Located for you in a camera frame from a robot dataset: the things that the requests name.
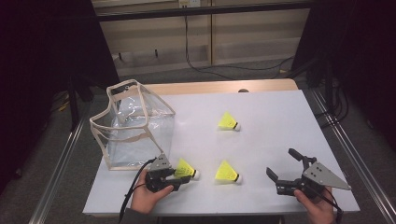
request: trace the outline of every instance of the transparent bag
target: transparent bag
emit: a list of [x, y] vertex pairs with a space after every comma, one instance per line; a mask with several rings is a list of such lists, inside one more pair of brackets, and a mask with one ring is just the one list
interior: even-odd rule
[[169, 156], [175, 111], [136, 80], [106, 89], [108, 107], [90, 118], [109, 170], [137, 170], [161, 153]]

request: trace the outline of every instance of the electrical cord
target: electrical cord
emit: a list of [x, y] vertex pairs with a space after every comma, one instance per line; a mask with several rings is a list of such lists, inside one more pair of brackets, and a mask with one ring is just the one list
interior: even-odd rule
[[330, 195], [332, 196], [332, 199], [334, 200], [334, 202], [330, 201], [328, 198], [326, 198], [325, 196], [323, 196], [321, 193], [318, 193], [316, 190], [312, 189], [311, 187], [309, 187], [308, 185], [305, 186], [307, 189], [312, 190], [316, 195], [319, 196], [320, 199], [322, 199], [323, 201], [325, 201], [326, 203], [329, 203], [331, 206], [333, 206], [335, 209], [337, 209], [337, 216], [335, 217], [335, 223], [336, 224], [340, 224], [341, 220], [343, 218], [343, 214], [344, 211], [338, 206], [337, 201], [335, 200], [334, 196], [332, 195], [332, 193], [326, 189]]
[[139, 176], [142, 173], [143, 169], [147, 165], [149, 165], [150, 163], [153, 163], [155, 160], [156, 160], [156, 158], [146, 161], [143, 164], [143, 166], [139, 169], [139, 171], [137, 172], [136, 176], [134, 177], [134, 182], [132, 183], [131, 187], [129, 188], [128, 193], [125, 194], [125, 199], [124, 199], [124, 201], [122, 203], [122, 207], [121, 207], [121, 210], [120, 210], [119, 223], [121, 223], [121, 221], [122, 221], [123, 215], [125, 213], [126, 204], [129, 202], [129, 199], [131, 198], [132, 193], [134, 192], [134, 190], [139, 188], [139, 187], [141, 187], [141, 186], [143, 186], [143, 185], [146, 185], [146, 184], [142, 184], [142, 185], [138, 185], [138, 186], [135, 187], [134, 185], [136, 184], [137, 179], [139, 178]]
[[[332, 126], [332, 125], [334, 125], [336, 123], [340, 123], [343, 119], [345, 119], [347, 117], [347, 115], [349, 113], [349, 101], [347, 99], [347, 95], [346, 95], [345, 91], [341, 91], [341, 86], [338, 86], [337, 88], [338, 88], [338, 91], [336, 92], [336, 94], [337, 94], [336, 98], [337, 98], [338, 104], [336, 104], [337, 107], [334, 110], [337, 110], [338, 107], [340, 109], [339, 109], [337, 115], [334, 117], [334, 119], [329, 120], [328, 122], [320, 125], [320, 129], [324, 129], [324, 128]], [[345, 100], [345, 103], [346, 103], [345, 104], [345, 107], [346, 107], [346, 111], [345, 112], [343, 111], [343, 102], [342, 102], [342, 99], [341, 99], [341, 96], [340, 96], [340, 91], [343, 93], [344, 100]]]
[[[336, 94], [335, 94], [336, 101], [335, 101], [335, 104], [333, 104], [332, 108], [334, 108], [334, 111], [336, 111], [338, 109], [338, 107], [341, 107], [341, 109], [340, 109], [340, 111], [341, 111], [342, 110], [342, 103], [341, 103], [341, 98], [339, 96], [339, 86], [336, 87], [336, 89], [337, 89]], [[323, 115], [330, 115], [330, 109], [326, 109], [326, 111], [321, 112], [321, 113], [317, 113], [317, 114], [314, 114], [314, 115], [315, 115], [316, 119], [322, 117]]]
[[[206, 67], [196, 68], [196, 67], [194, 67], [191, 64], [191, 61], [190, 61], [189, 38], [188, 38], [189, 25], [188, 25], [187, 16], [184, 17], [184, 22], [185, 22], [185, 25], [186, 25], [186, 35], [185, 35], [185, 37], [186, 37], [186, 61], [187, 61], [187, 64], [189, 65], [190, 68], [192, 68], [193, 70], [195, 70], [197, 72], [200, 72], [200, 73], [208, 73], [208, 74], [213, 74], [213, 75], [216, 75], [216, 76], [219, 76], [219, 77], [224, 77], [224, 78], [227, 78], [227, 79], [230, 79], [230, 80], [235, 80], [232, 77], [226, 77], [226, 76], [224, 76], [222, 74], [219, 74], [219, 73], [210, 72], [210, 71], [204, 71], [204, 70], [211, 69], [211, 68], [235, 68], [235, 69], [244, 69], [244, 70], [251, 70], [251, 71], [265, 71], [265, 70], [270, 70], [270, 69], [274, 69], [274, 68], [279, 68], [279, 70], [280, 70], [280, 66], [282, 66], [283, 63], [285, 63], [285, 62], [287, 62], [287, 61], [289, 61], [289, 60], [294, 58], [294, 56], [291, 56], [291, 57], [283, 60], [281, 63], [279, 63], [277, 65], [274, 65], [274, 66], [271, 66], [271, 67], [266, 67], [266, 68], [248, 68], [248, 67], [241, 67], [241, 66], [235, 66], [235, 65], [213, 65], [213, 66], [206, 66]], [[279, 72], [274, 77], [271, 77], [270, 79], [276, 78], [278, 76], [279, 76]]]

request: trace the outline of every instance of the aluminum rail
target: aluminum rail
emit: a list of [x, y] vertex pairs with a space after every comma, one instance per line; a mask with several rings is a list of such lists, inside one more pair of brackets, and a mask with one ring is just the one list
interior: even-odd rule
[[29, 224], [38, 224], [44, 223], [46, 220], [47, 214], [52, 205], [53, 199], [55, 198], [56, 192], [58, 191], [61, 180], [64, 176], [64, 171], [66, 170], [67, 163], [70, 160], [70, 157], [73, 153], [73, 149], [75, 148], [76, 142], [78, 140], [79, 134], [81, 133], [81, 129], [83, 127], [84, 120], [89, 116], [90, 111], [90, 103], [85, 104], [82, 109], [82, 117], [77, 124], [77, 127], [73, 132], [69, 134], [69, 138], [67, 139], [66, 145], [64, 146], [64, 150], [62, 152], [61, 158], [58, 160], [56, 167], [52, 173], [52, 176], [49, 180], [49, 183], [46, 186], [43, 194], [41, 195], [40, 201], [35, 207], [35, 211], [30, 218]]
[[342, 3], [341, 0], [308, 0], [308, 1], [293, 1], [281, 3], [265, 3], [254, 5], [237, 5], [237, 6], [222, 6], [222, 7], [188, 7], [188, 8], [171, 8], [150, 11], [137, 12], [120, 12], [120, 13], [101, 13], [94, 17], [67, 17], [57, 18], [56, 21], [128, 21], [140, 19], [154, 19], [166, 17], [184, 17], [184, 16], [199, 16], [199, 15], [214, 15], [227, 13], [241, 13], [241, 12], [255, 12], [255, 11], [275, 11], [275, 10], [290, 10], [290, 9], [304, 9], [311, 7], [328, 7], [336, 6]]
[[[319, 91], [311, 91], [311, 93], [313, 94], [320, 110], [325, 113], [326, 103], [323, 95]], [[345, 153], [347, 154], [359, 176], [361, 177], [361, 180], [366, 186], [367, 190], [373, 197], [385, 220], [389, 224], [396, 224], [396, 211], [394, 205], [391, 202], [391, 199], [376, 181], [375, 177], [361, 158], [358, 150], [348, 138], [347, 133], [344, 131], [341, 124], [336, 118], [328, 114], [326, 115], [326, 120], [332, 124], [331, 127], [334, 131], [335, 136], [340, 141]]]

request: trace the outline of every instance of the sleeve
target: sleeve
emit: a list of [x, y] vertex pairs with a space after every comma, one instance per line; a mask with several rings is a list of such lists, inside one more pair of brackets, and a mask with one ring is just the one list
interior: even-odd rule
[[126, 208], [120, 224], [149, 224], [150, 217], [133, 209]]

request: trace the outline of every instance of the wall outlet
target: wall outlet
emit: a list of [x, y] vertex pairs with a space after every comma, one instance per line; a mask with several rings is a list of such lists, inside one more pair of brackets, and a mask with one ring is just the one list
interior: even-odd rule
[[201, 0], [178, 0], [178, 6], [183, 7], [200, 7]]

